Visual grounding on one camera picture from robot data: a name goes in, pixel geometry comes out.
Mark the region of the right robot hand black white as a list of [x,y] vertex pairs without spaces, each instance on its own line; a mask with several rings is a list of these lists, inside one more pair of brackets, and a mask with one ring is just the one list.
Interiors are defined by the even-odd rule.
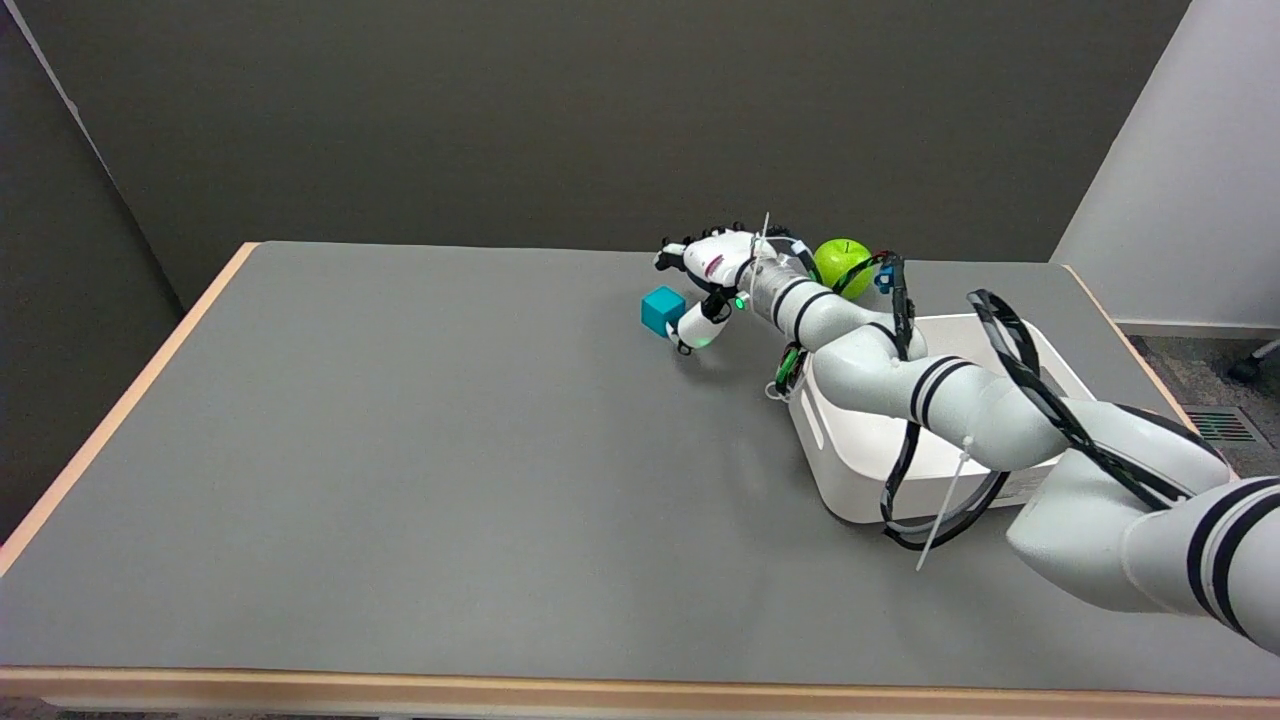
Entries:
[[662,240],[655,269],[682,272],[705,292],[680,319],[666,323],[666,337],[680,354],[690,355],[710,345],[732,311],[744,307],[739,286],[753,264],[758,238],[744,223],[733,222],[713,225],[698,236]]

